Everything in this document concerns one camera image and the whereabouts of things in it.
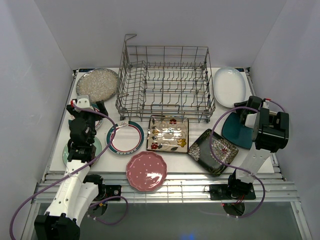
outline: gray floor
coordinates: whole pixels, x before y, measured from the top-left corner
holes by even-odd
[[[256,203],[246,203],[246,213]],[[117,220],[124,204],[110,204],[101,217]],[[252,216],[234,219],[207,215],[225,213],[219,203],[131,204],[126,218],[116,226],[106,226],[85,217],[81,240],[301,240],[289,202],[265,202]]]

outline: square plate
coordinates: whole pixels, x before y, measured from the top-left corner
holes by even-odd
[[[189,147],[189,120],[174,116],[150,117],[146,149],[186,154]]]
[[[188,154],[213,176],[219,177],[227,167],[211,154],[209,142],[211,131],[211,129],[205,130],[188,149]],[[230,164],[239,152],[238,148],[216,132],[213,133],[212,148],[215,155],[226,164]]]

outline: dishwasher rack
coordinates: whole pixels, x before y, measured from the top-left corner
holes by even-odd
[[[209,122],[216,109],[210,93],[208,47],[128,45],[126,34],[115,106],[120,120],[151,115]]]

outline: light green plate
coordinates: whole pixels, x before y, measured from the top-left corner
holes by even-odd
[[[95,150],[95,155],[99,155],[101,152],[102,152],[102,145],[101,145],[101,142],[99,140],[99,138],[97,137],[94,137],[94,144],[93,144],[96,148]],[[69,156],[69,152],[68,152],[68,144],[66,144],[64,146],[64,149],[63,149],[63,152],[62,152],[62,160],[63,160],[63,163],[64,165],[67,165],[67,162],[68,162],[68,156]]]

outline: red flower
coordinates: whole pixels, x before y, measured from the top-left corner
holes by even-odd
[[[177,124],[177,120],[175,120],[174,118],[172,118],[172,119],[170,120],[170,124],[172,124],[172,125]]]
[[[157,148],[158,148],[158,143],[151,144],[151,149],[157,149]]]

